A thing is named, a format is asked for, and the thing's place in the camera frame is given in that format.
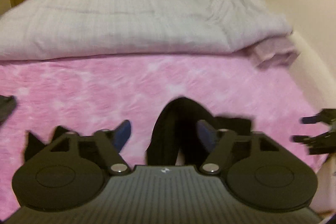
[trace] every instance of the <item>folded duvet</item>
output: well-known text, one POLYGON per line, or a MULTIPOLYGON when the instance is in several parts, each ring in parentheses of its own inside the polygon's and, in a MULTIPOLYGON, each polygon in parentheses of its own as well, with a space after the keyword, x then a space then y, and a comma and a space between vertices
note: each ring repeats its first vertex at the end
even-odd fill
POLYGON ((0 18, 0 60, 221 54, 291 32, 262 0, 26 0, 0 18))

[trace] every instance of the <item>metal bolt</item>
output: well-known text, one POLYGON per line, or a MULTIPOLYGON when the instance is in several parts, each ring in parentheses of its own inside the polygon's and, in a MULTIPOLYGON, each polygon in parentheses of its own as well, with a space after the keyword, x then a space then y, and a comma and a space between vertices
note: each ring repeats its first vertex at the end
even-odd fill
POLYGON ((217 164, 204 164, 202 166, 203 170, 206 172, 216 172, 219 170, 219 166, 217 164))
POLYGON ((127 166, 124 165, 124 164, 113 164, 111 166, 111 170, 113 172, 122 173, 122 172, 125 172, 127 170, 127 166))

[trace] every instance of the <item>pink tie-dye bedsheet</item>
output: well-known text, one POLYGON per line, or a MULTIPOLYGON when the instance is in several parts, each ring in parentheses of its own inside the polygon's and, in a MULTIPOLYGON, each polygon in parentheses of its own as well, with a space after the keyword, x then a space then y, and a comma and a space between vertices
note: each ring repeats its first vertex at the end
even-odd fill
POLYGON ((0 64, 0 94, 15 95, 18 107, 0 128, 0 218, 17 208, 11 178, 22 164, 25 130, 47 142, 56 125, 88 135, 132 123, 122 151, 130 165, 144 164, 154 123, 172 98, 184 95, 214 114, 254 118, 263 131, 317 170, 325 157, 309 156, 289 141, 317 135, 323 125, 301 125, 315 113, 286 69, 259 70, 239 55, 105 56, 0 64))

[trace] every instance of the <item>logo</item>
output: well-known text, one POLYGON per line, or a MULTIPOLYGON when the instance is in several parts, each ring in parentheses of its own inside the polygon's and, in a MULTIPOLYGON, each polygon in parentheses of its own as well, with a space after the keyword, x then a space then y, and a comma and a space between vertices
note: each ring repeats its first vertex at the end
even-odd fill
POLYGON ((168 169, 167 167, 161 169, 161 172, 166 174, 166 173, 169 173, 170 172, 170 169, 168 169))

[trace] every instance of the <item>black cloth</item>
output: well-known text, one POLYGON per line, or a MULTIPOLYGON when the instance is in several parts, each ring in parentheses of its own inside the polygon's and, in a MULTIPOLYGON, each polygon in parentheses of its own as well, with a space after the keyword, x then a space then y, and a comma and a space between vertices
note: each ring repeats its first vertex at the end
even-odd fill
POLYGON ((7 120, 16 108, 16 99, 14 96, 2 96, 0 95, 0 126, 7 120))
POLYGON ((169 102, 157 119, 147 149, 148 165, 175 165, 181 149, 186 165, 200 167, 209 153, 197 137, 196 124, 205 120, 213 128, 250 135, 252 122, 246 118, 213 117, 199 103, 185 97, 169 102))

